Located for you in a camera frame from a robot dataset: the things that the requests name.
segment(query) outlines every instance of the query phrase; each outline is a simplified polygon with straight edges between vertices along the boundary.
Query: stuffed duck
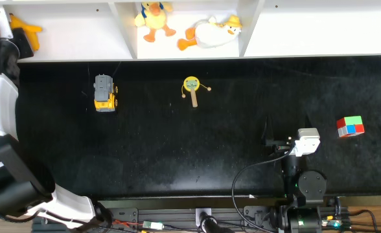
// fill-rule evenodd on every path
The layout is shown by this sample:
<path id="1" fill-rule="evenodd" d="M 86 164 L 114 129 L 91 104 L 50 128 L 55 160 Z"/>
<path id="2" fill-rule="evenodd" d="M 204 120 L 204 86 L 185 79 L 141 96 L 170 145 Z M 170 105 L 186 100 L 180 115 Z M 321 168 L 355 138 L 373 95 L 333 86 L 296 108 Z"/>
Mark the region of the stuffed duck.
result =
<path id="1" fill-rule="evenodd" d="M 195 27 L 186 30 L 186 39 L 178 41 L 180 50 L 198 45 L 201 48 L 213 48 L 234 40 L 241 32 L 242 25 L 237 16 L 232 15 L 224 24 L 216 22 L 215 17 L 200 21 Z"/>
<path id="2" fill-rule="evenodd" d="M 176 31 L 170 29 L 166 22 L 166 13 L 173 11 L 173 7 L 170 3 L 166 2 L 142 2 L 141 3 L 141 12 L 134 19 L 134 24 L 137 27 L 146 25 L 150 28 L 150 33 L 144 36 L 144 39 L 148 42 L 154 42 L 156 31 L 163 29 L 166 36 L 173 36 Z"/>

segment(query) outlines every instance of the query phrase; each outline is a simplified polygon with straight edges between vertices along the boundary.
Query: wooden handle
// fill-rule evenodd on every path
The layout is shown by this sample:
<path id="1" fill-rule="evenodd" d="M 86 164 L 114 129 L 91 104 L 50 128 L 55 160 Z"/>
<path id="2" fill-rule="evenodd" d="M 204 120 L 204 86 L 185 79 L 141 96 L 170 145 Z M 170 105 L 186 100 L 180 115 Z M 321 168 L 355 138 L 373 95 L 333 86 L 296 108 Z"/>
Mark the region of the wooden handle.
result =
<path id="1" fill-rule="evenodd" d="M 196 92 L 195 89 L 190 90 L 190 97 L 192 98 L 192 106 L 197 107 L 198 106 L 198 101 L 196 100 Z"/>

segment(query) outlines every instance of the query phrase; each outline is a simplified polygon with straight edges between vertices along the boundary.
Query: rubik's cube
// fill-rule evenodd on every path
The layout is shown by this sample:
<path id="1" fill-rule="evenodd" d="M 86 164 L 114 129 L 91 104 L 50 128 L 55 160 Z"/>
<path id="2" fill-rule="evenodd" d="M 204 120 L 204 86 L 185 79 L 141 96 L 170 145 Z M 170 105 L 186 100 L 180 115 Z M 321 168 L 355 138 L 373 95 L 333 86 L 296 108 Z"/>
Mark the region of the rubik's cube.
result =
<path id="1" fill-rule="evenodd" d="M 360 116 L 343 117 L 337 121 L 339 137 L 351 137 L 365 133 L 364 124 Z"/>

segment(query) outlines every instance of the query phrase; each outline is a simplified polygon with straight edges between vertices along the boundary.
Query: black table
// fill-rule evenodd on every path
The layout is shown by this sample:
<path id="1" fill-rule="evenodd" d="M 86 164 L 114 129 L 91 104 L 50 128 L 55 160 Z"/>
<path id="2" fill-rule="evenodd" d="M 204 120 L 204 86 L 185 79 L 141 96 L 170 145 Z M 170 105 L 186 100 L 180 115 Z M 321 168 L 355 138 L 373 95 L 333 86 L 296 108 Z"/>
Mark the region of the black table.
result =
<path id="1" fill-rule="evenodd" d="M 267 115 L 280 139 L 310 117 L 321 145 L 308 166 L 327 176 L 328 195 L 381 194 L 381 56 L 19 66 L 19 141 L 76 194 L 230 195 L 240 169 L 269 159 Z M 98 74 L 119 87 L 117 113 L 95 111 Z M 212 87 L 197 108 L 181 97 L 187 76 Z M 353 115 L 366 132 L 339 139 L 336 120 Z M 282 196 L 279 163 L 247 171 L 237 193 Z"/>

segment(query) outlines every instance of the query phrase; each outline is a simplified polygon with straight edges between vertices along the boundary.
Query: toy truck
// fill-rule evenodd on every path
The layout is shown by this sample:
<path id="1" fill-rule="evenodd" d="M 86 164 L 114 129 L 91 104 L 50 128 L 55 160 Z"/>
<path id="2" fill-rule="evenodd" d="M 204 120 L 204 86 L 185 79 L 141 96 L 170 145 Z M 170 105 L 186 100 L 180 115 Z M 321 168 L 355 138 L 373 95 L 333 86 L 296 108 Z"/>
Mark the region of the toy truck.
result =
<path id="1" fill-rule="evenodd" d="M 99 74 L 95 76 L 94 83 L 94 106 L 98 112 L 112 112 L 117 108 L 115 94 L 119 92 L 113 83 L 113 78 Z"/>

